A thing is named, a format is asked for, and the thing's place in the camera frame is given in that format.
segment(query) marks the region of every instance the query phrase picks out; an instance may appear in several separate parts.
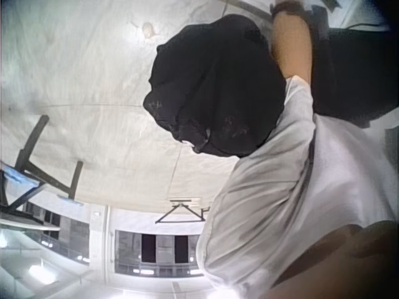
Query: window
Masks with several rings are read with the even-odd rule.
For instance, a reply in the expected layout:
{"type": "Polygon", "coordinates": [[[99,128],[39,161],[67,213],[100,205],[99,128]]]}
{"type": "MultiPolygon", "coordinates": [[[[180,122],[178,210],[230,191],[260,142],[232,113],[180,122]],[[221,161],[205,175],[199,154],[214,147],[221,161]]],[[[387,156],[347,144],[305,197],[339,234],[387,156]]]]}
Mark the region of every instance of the window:
{"type": "Polygon", "coordinates": [[[51,222],[51,212],[46,210],[44,214],[44,222],[50,223],[51,222]]]}
{"type": "Polygon", "coordinates": [[[66,219],[62,216],[63,222],[61,223],[60,233],[65,231],[65,237],[70,249],[80,252],[83,257],[89,256],[89,239],[90,239],[90,226],[88,223],[81,221],[66,219]]]}
{"type": "Polygon", "coordinates": [[[142,234],[142,262],[156,263],[156,235],[142,234]]]}
{"type": "Polygon", "coordinates": [[[52,217],[51,217],[51,224],[55,225],[55,226],[60,226],[60,219],[61,216],[55,213],[51,213],[52,217]]]}
{"type": "Polygon", "coordinates": [[[40,219],[41,210],[42,210],[41,207],[39,207],[29,201],[25,204],[25,211],[35,218],[40,219]]]}
{"type": "Polygon", "coordinates": [[[60,232],[50,231],[50,237],[52,237],[53,239],[58,240],[59,236],[60,236],[60,232]]]}
{"type": "Polygon", "coordinates": [[[188,263],[188,236],[175,236],[175,263],[188,263]]]}
{"type": "Polygon", "coordinates": [[[156,263],[160,265],[173,265],[175,263],[175,236],[156,236],[156,263]]]}

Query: person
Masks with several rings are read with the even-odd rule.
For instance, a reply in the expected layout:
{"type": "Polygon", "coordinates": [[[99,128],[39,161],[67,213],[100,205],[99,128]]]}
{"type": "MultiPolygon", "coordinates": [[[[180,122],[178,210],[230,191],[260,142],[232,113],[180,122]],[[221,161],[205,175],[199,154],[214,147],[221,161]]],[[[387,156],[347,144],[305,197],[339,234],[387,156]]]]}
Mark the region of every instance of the person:
{"type": "MultiPolygon", "coordinates": [[[[296,9],[313,43],[314,113],[367,128],[398,106],[394,32],[329,29],[326,8],[296,9]]],[[[237,14],[185,26],[156,48],[144,109],[195,153],[250,155],[276,127],[286,94],[264,33],[237,14]]]]}
{"type": "Polygon", "coordinates": [[[365,298],[394,271],[397,173],[359,127],[314,113],[301,5],[276,1],[284,109],[215,198],[197,261],[216,288],[240,298],[365,298]]]}

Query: t-shirt sleeve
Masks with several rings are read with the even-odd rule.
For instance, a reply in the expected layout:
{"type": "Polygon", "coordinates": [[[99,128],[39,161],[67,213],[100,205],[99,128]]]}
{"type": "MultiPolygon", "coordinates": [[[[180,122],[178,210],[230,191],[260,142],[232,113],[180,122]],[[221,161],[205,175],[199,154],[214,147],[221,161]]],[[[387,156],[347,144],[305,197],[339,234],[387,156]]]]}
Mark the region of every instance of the t-shirt sleeve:
{"type": "Polygon", "coordinates": [[[281,209],[295,197],[309,157],[312,103],[308,83],[289,78],[276,128],[263,146],[238,161],[214,200],[197,245],[198,265],[214,285],[245,281],[280,240],[287,221],[281,209]]]}

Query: black fabric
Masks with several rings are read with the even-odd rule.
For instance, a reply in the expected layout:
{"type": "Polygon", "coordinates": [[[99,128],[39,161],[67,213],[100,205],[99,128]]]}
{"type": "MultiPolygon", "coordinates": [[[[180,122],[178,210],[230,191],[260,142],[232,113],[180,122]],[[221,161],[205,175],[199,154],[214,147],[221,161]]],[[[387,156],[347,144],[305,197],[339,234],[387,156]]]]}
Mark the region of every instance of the black fabric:
{"type": "MultiPolygon", "coordinates": [[[[327,11],[307,16],[313,43],[314,111],[367,127],[398,106],[397,36],[329,29],[327,11]]],[[[275,128],[285,87],[250,19],[228,15],[186,26],[157,48],[143,106],[197,153],[247,156],[275,128]]]]}
{"type": "Polygon", "coordinates": [[[312,7],[314,111],[367,127],[398,106],[394,32],[329,29],[327,11],[312,7]]]}
{"type": "Polygon", "coordinates": [[[144,108],[197,153],[246,156],[284,108],[286,81],[250,19],[186,26],[157,48],[144,108]]]}
{"type": "Polygon", "coordinates": [[[287,14],[299,16],[306,19],[307,15],[302,3],[296,1],[281,2],[276,6],[270,5],[270,11],[272,13],[272,19],[276,17],[279,12],[285,11],[287,14]]]}

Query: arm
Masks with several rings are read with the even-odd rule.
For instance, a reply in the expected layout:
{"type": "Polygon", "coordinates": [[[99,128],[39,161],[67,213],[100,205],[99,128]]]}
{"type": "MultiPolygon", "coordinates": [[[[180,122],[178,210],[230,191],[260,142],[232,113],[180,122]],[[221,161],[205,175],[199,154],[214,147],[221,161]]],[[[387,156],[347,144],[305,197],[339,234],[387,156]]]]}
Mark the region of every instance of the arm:
{"type": "MultiPolygon", "coordinates": [[[[285,2],[277,0],[276,4],[285,2]]],[[[273,56],[285,78],[299,76],[310,84],[312,77],[312,41],[306,22],[282,11],[273,22],[273,56]]]]}
{"type": "Polygon", "coordinates": [[[266,272],[256,269],[275,266],[272,254],[297,206],[315,129],[308,83],[290,78],[286,97],[277,127],[263,146],[237,162],[199,238],[198,265],[220,287],[252,282],[253,275],[271,287],[266,272]]]}

